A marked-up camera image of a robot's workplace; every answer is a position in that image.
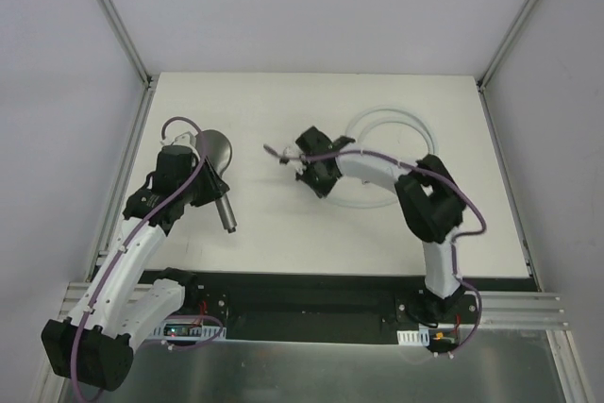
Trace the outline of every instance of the wire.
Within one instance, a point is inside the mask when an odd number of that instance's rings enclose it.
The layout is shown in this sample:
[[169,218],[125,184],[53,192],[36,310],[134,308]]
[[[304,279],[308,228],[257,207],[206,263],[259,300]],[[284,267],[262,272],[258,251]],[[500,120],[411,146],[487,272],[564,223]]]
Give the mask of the wire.
[[[436,141],[436,134],[434,133],[433,129],[419,116],[415,115],[414,113],[411,113],[407,109],[400,108],[398,106],[377,106],[358,113],[348,123],[345,135],[347,137],[354,137],[353,132],[357,124],[368,115],[378,112],[394,112],[398,113],[399,116],[380,118],[370,123],[362,129],[361,133],[359,134],[359,137],[357,138],[357,143],[362,143],[367,137],[367,135],[378,126],[388,124],[400,124],[409,126],[415,131],[417,131],[424,138],[424,141],[426,141],[428,152],[431,155],[438,154],[438,143]],[[346,200],[344,198],[331,195],[325,198],[325,201],[331,205],[335,205],[342,208],[370,210],[374,208],[387,207],[396,203],[398,199],[396,197],[388,197],[377,201]]]
[[202,326],[203,316],[208,311],[208,304],[206,304],[206,301],[201,301],[201,302],[202,302],[202,304],[199,304],[199,316],[197,317],[197,319],[193,323],[193,327],[200,327],[200,326]]
[[457,337],[457,339],[460,339],[460,325],[461,325],[461,317],[459,314],[455,315],[455,328],[453,329],[453,332],[455,332],[455,335]]
[[407,318],[409,318],[413,322],[417,323],[418,325],[422,325],[422,326],[428,327],[430,329],[438,328],[438,323],[436,323],[436,322],[430,323],[430,321],[420,321],[420,319],[417,318],[415,315],[413,315],[413,313],[411,311],[405,311],[405,316],[407,316]]
[[343,156],[343,155],[372,156],[374,158],[378,158],[381,160],[385,160],[386,162],[390,162],[391,164],[401,167],[403,169],[414,171],[414,172],[417,172],[417,173],[425,175],[425,176],[430,176],[430,177],[435,178],[435,179],[439,180],[440,182],[444,183],[446,186],[448,186],[461,200],[463,200],[463,202],[474,213],[474,215],[478,218],[478,221],[480,222],[480,228],[478,230],[462,231],[460,233],[456,233],[451,238],[451,255],[452,255],[452,264],[453,264],[453,275],[455,276],[455,279],[460,283],[460,285],[463,288],[465,288],[466,290],[469,290],[470,292],[472,292],[476,295],[476,300],[477,300],[477,305],[478,305],[476,323],[472,327],[472,330],[470,331],[468,336],[463,340],[463,342],[461,342],[459,344],[459,346],[457,348],[455,348],[454,351],[459,350],[462,346],[467,344],[468,341],[471,340],[476,335],[476,332],[478,330],[478,325],[480,324],[480,320],[482,318],[482,296],[480,295],[480,292],[473,285],[471,285],[470,283],[463,280],[463,278],[461,278],[461,276],[459,274],[457,240],[459,238],[463,238],[465,236],[482,235],[485,231],[487,231],[487,222],[484,219],[484,216],[482,215],[482,213],[480,212],[478,207],[474,204],[474,202],[472,202],[472,200],[470,200],[470,198],[465,193],[463,193],[463,191],[457,186],[457,184],[455,184],[453,181],[451,181],[447,177],[437,174],[436,172],[432,172],[431,170],[428,170],[428,169],[422,169],[415,165],[408,164],[407,162],[401,162],[401,161],[397,160],[396,158],[393,158],[391,156],[388,156],[388,155],[385,155],[383,153],[379,153],[378,151],[373,151],[373,150],[362,150],[362,149],[346,150],[346,149],[344,149],[342,151],[336,151],[333,153],[325,153],[323,155],[316,155],[316,156],[301,155],[301,156],[296,156],[296,157],[290,157],[290,156],[280,155],[275,150],[275,148],[265,144],[264,151],[266,151],[269,155],[271,155],[275,158],[278,158],[280,160],[297,160],[297,161],[301,161],[301,162],[317,162],[320,160],[333,160],[333,159],[336,159],[339,156]]
[[113,257],[113,260],[107,267],[107,270],[105,271],[103,276],[101,276],[101,278],[98,282],[98,285],[96,286],[96,288],[94,289],[94,292],[92,293],[92,296],[88,302],[89,310],[84,311],[84,314],[82,315],[82,318],[80,319],[79,325],[77,326],[77,330],[75,331],[74,343],[72,346],[72,354],[71,354],[71,358],[70,358],[71,379],[74,384],[75,397],[82,403],[96,401],[102,394],[102,390],[100,390],[99,393],[94,397],[93,400],[87,400],[84,397],[84,395],[82,394],[82,390],[79,387],[79,381],[77,380],[77,350],[79,349],[79,344],[82,339],[82,333],[84,332],[84,327],[86,326],[86,323],[88,322],[88,318],[90,317],[90,313],[91,313],[90,311],[92,310],[92,307],[96,303],[96,299],[98,298],[98,295],[101,294],[101,291],[103,290],[103,287],[107,283],[107,280],[109,279],[111,272],[117,265],[117,263],[120,260],[120,258],[122,257],[122,255],[126,252],[128,246],[130,245],[130,243],[132,242],[134,237],[137,235],[137,233],[139,231],[141,231],[141,228],[143,228],[143,226],[146,225],[153,216],[155,216],[158,212],[163,210],[169,203],[171,203],[185,189],[187,189],[187,187],[189,187],[189,185],[191,183],[193,183],[193,181],[199,175],[199,172],[201,172],[201,168],[203,167],[204,162],[206,161],[206,157],[208,156],[208,150],[206,149],[206,146],[205,146],[203,131],[199,128],[199,126],[193,120],[190,120],[186,117],[172,117],[172,118],[168,119],[166,121],[166,123],[163,124],[163,127],[161,128],[161,138],[162,139],[166,138],[167,127],[176,121],[188,123],[197,132],[197,137],[199,138],[199,141],[201,144],[201,146],[200,146],[200,148],[201,148],[200,155],[201,156],[200,156],[200,160],[199,160],[199,165],[197,165],[194,168],[193,172],[191,173],[191,176],[189,176],[189,178],[187,178],[187,180],[184,183],[182,183],[182,185],[178,189],[176,189],[170,196],[168,196],[165,200],[163,200],[156,207],[154,207],[151,211],[149,211],[149,213],[141,219],[141,221],[132,229],[132,231],[130,231],[130,233],[124,240],[122,246],[117,250],[115,256]]

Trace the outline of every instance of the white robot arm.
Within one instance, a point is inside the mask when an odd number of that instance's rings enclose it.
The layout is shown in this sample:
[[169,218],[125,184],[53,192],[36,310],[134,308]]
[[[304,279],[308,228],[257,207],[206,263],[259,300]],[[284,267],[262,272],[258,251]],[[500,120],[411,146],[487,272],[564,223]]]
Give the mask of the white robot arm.
[[[367,181],[396,195],[394,185],[401,176],[408,175],[409,171],[368,155],[367,148],[361,148],[354,143],[346,145],[342,151],[355,149],[360,153],[346,153],[336,158],[338,169],[342,175]],[[426,288],[442,299],[451,296],[460,287],[453,272],[453,254],[450,242],[457,231],[457,227],[453,227],[442,243],[422,242],[426,261]]]
[[440,159],[426,155],[416,167],[403,168],[397,165],[397,159],[360,147],[353,139],[342,136],[332,142],[313,126],[295,145],[286,148],[280,162],[291,162],[296,179],[321,198],[328,197],[342,176],[358,178],[397,195],[408,227],[422,241],[426,261],[426,290],[406,313],[426,325],[446,317],[464,293],[456,276],[452,241],[466,204],[443,184],[443,179],[449,183],[453,179]]
[[224,229],[235,231],[229,187],[221,179],[230,163],[230,142],[218,131],[203,135],[207,153],[196,149],[191,133],[164,141],[155,171],[127,199],[115,241],[88,291],[64,321],[47,322],[42,343],[57,375],[76,374],[78,381],[115,390],[126,378],[135,351],[162,320],[183,307],[199,307],[195,273],[172,268],[135,304],[126,303],[186,206],[215,203]]

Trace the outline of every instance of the purple cable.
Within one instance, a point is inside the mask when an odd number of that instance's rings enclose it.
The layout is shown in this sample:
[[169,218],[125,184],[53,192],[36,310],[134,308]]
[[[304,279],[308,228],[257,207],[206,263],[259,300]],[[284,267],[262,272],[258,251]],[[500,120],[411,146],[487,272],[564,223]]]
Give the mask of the purple cable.
[[452,261],[453,261],[453,263],[452,263],[453,264],[453,274],[455,276],[455,279],[460,283],[460,285],[463,288],[469,290],[470,292],[472,292],[476,295],[476,300],[477,300],[477,305],[478,305],[476,323],[472,327],[472,330],[470,331],[468,336],[463,340],[463,342],[461,342],[457,346],[457,348],[454,349],[454,351],[457,351],[458,349],[460,349],[470,339],[472,339],[474,337],[474,335],[476,334],[476,332],[478,330],[478,325],[480,324],[480,320],[482,318],[482,296],[480,295],[480,292],[473,285],[466,282],[459,276],[456,241],[459,238],[462,238],[464,236],[478,236],[478,235],[483,234],[485,231],[487,231],[487,222],[484,219],[484,216],[482,215],[482,213],[480,212],[478,207],[472,202],[472,200],[470,200],[470,198],[465,193],[463,193],[461,191],[461,189],[453,181],[446,178],[445,176],[437,174],[436,172],[432,172],[431,170],[422,169],[421,167],[417,167],[416,165],[408,164],[407,162],[401,162],[400,160],[397,160],[396,158],[393,158],[388,155],[384,155],[383,153],[379,153],[378,151],[373,151],[373,150],[359,150],[359,149],[343,150],[343,151],[336,151],[336,152],[332,152],[332,153],[325,153],[323,155],[313,155],[313,156],[301,155],[298,157],[290,157],[290,156],[286,156],[286,155],[281,155],[276,151],[275,148],[273,148],[267,144],[264,145],[264,150],[269,155],[271,155],[275,158],[278,158],[280,160],[299,160],[302,162],[317,162],[320,160],[333,160],[333,159],[338,158],[339,156],[343,156],[343,155],[372,156],[374,158],[378,158],[380,160],[385,160],[386,162],[390,162],[391,164],[394,164],[397,167],[407,169],[410,171],[414,171],[414,172],[417,172],[418,174],[431,176],[435,179],[438,179],[439,181],[444,183],[446,186],[448,186],[461,200],[463,200],[463,202],[470,208],[470,210],[474,213],[474,215],[478,218],[478,221],[480,222],[480,229],[472,230],[472,231],[462,231],[460,233],[457,233],[455,236],[453,236],[453,238],[451,238],[451,256],[452,256]]
[[[115,266],[117,265],[117,262],[120,260],[120,257],[122,257],[122,254],[124,254],[124,250],[127,249],[127,247],[130,245],[130,243],[132,242],[134,237],[137,235],[137,233],[139,231],[141,231],[141,228],[143,228],[143,226],[145,226],[147,224],[147,222],[149,222],[149,219],[151,219],[153,216],[155,216],[160,210],[163,210],[163,208],[166,205],[171,203],[185,189],[187,189],[187,187],[191,183],[193,183],[193,181],[195,180],[197,175],[199,175],[199,172],[201,171],[201,168],[203,167],[204,162],[206,161],[206,157],[208,155],[208,150],[206,150],[206,148],[205,148],[203,131],[193,120],[190,120],[186,117],[172,117],[172,118],[168,119],[166,121],[166,123],[163,124],[163,127],[161,128],[161,138],[162,139],[166,138],[167,127],[176,121],[188,123],[197,132],[197,140],[199,140],[201,143],[199,164],[197,165],[197,167],[195,167],[191,176],[189,176],[189,178],[187,178],[187,180],[184,183],[182,183],[182,185],[178,189],[176,189],[174,191],[174,193],[172,193],[163,202],[161,202],[159,205],[157,205],[151,211],[149,211],[149,213],[141,219],[141,221],[132,229],[130,234],[126,237],[126,239],[124,240],[124,242],[122,244],[122,247],[120,247],[118,249],[117,253],[113,257],[113,260],[111,260],[111,263],[107,267],[107,270],[105,271],[103,276],[101,276],[101,279],[99,280],[98,285],[96,286],[96,289],[92,293],[91,299],[88,303],[88,307],[90,310],[96,303],[96,299],[98,298],[98,295],[100,295],[101,291],[103,290],[103,287],[105,286],[105,283],[109,279],[109,276],[111,275],[111,272],[113,271],[113,268],[115,268]],[[77,350],[79,349],[79,343],[82,339],[82,333],[84,332],[84,327],[86,326],[86,323],[88,322],[89,316],[90,316],[90,312],[86,311],[86,312],[84,312],[84,314],[82,315],[82,318],[80,319],[79,325],[77,326],[77,331],[75,332],[74,343],[72,346],[72,354],[71,354],[71,358],[70,358],[71,379],[74,384],[75,397],[82,403],[94,402],[94,401],[98,400],[98,398],[101,396],[101,394],[103,392],[102,390],[99,390],[98,394],[92,400],[87,400],[84,397],[84,395],[82,394],[82,390],[79,387],[79,381],[77,380]]]

